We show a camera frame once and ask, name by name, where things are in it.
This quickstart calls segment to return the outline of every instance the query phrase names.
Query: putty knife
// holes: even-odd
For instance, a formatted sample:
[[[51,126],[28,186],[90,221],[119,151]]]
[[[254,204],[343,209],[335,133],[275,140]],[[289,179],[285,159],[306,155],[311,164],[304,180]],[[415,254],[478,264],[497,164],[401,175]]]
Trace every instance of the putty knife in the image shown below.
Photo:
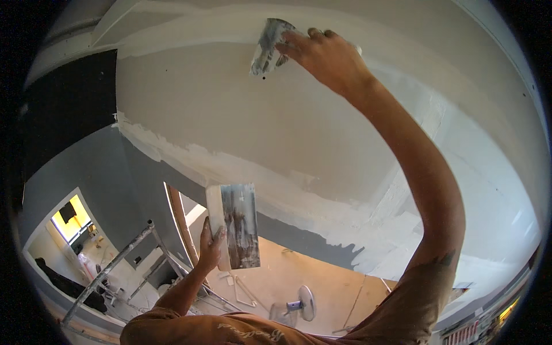
[[[205,194],[213,236],[222,225],[227,228],[219,270],[260,267],[254,185],[210,185]]]
[[[280,54],[274,47],[276,43],[289,44],[282,37],[282,34],[288,30],[307,36],[283,19],[267,18],[253,55],[253,61],[251,61],[250,76],[260,76],[271,72],[288,60],[287,56]],[[362,49],[358,45],[352,45],[357,49],[358,54],[362,55]]]

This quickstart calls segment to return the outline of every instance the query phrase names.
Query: dirty hand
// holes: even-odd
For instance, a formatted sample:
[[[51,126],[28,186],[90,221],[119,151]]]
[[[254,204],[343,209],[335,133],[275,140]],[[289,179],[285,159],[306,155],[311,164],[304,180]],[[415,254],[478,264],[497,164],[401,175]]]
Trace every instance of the dirty hand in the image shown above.
[[[286,31],[283,38],[293,45],[276,49],[297,61],[319,82],[345,98],[375,79],[355,47],[331,30],[310,28],[309,37]]]
[[[220,246],[223,241],[226,241],[226,228],[221,226],[215,238],[213,238],[209,217],[206,217],[203,223],[203,231],[201,232],[199,244],[200,257],[196,267],[204,270],[206,273],[211,272],[219,264]]]

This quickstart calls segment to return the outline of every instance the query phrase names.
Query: black cloth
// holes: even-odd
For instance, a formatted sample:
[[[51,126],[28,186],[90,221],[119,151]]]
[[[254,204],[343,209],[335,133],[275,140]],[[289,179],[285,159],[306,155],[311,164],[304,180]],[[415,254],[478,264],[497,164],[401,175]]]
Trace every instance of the black cloth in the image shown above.
[[[77,215],[75,212],[75,209],[73,208],[73,205],[71,205],[71,202],[68,202],[63,206],[60,210],[61,218],[67,224],[71,218]]]
[[[50,278],[52,284],[67,295],[73,298],[78,298],[82,291],[84,291],[84,286],[75,283],[73,280],[65,278],[63,275],[58,274],[53,269],[46,266],[46,261],[43,258],[36,258],[35,261],[38,267],[40,267],[40,269],[46,273],[48,278]],[[84,300],[84,304],[100,312],[107,311],[103,296],[98,294],[96,291],[92,291],[90,296]]]

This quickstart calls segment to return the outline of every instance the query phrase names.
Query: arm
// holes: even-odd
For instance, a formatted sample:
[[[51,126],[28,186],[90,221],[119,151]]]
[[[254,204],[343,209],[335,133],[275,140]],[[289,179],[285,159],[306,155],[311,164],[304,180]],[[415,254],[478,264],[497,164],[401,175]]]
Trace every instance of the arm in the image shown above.
[[[406,270],[424,263],[455,269],[464,240],[464,206],[458,184],[431,139],[370,73],[356,49],[334,32],[286,32],[277,45],[318,81],[348,100],[377,129],[404,171],[423,221],[423,239]]]
[[[155,306],[172,309],[182,316],[186,315],[203,280],[219,263],[220,245],[223,240],[226,240],[226,229],[221,227],[213,240],[209,217],[206,217],[201,232],[199,252],[201,256],[198,264],[181,282],[161,296]]]

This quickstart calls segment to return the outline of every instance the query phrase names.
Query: brown t-shirt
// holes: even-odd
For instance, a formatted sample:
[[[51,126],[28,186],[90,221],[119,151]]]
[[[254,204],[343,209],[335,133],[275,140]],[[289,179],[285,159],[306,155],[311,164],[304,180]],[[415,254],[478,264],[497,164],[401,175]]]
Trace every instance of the brown t-shirt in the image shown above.
[[[427,344],[453,280],[454,269],[442,264],[410,269],[370,316],[339,339],[313,336],[249,313],[180,316],[170,309],[154,307],[132,319],[120,340],[121,345]]]

